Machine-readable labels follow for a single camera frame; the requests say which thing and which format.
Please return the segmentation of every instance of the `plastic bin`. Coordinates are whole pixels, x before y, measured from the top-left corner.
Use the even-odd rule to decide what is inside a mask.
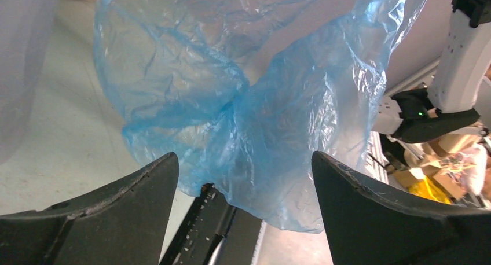
[[[58,0],[0,0],[0,164],[19,147]]]

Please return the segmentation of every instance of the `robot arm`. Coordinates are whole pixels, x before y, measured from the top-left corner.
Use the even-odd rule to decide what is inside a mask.
[[[452,5],[447,47],[435,79],[427,89],[384,98],[374,131],[402,142],[419,143],[479,119],[474,105],[491,64],[491,0],[453,0]],[[437,117],[428,114],[432,109]]]

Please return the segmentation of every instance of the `translucent plastic bag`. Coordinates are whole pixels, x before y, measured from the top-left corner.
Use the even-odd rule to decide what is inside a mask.
[[[98,0],[97,72],[136,160],[176,152],[185,193],[214,183],[273,226],[321,231],[312,153],[364,170],[390,53],[426,0],[358,0],[251,85],[251,58],[313,1]]]

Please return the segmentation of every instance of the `crumpled plastic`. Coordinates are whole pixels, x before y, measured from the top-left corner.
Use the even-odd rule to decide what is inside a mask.
[[[320,232],[312,153],[364,171],[390,54],[426,0],[358,0],[251,84],[255,53],[314,1],[98,0],[94,62],[134,158],[176,152],[183,192],[214,183],[275,227]]]

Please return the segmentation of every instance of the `clear plastic bag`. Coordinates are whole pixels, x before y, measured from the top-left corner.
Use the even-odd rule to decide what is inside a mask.
[[[96,68],[135,159],[176,152],[183,192],[214,183],[273,226],[321,231],[312,153],[364,170],[390,53],[426,0],[358,0],[251,85],[251,58],[314,1],[98,0]]]

